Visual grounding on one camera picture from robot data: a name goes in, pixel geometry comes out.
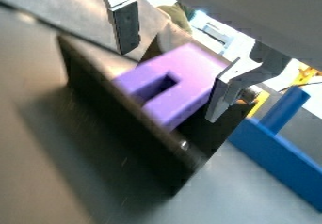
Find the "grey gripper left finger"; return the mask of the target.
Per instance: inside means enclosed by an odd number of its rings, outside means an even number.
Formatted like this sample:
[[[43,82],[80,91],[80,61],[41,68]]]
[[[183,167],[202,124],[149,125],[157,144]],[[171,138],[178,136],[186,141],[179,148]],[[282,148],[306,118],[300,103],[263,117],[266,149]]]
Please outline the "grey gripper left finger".
[[[139,3],[136,0],[103,0],[103,2],[115,31],[117,51],[124,55],[139,46],[140,42]]]

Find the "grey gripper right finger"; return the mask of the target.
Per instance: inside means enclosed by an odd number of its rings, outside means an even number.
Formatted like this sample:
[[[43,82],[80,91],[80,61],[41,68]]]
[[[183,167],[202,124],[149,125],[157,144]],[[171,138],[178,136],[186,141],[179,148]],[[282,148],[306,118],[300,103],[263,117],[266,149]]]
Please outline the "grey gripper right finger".
[[[247,64],[234,60],[215,78],[204,118],[214,123],[234,105],[244,88],[278,76],[290,63],[290,57],[255,41],[248,58],[259,66],[246,72]]]

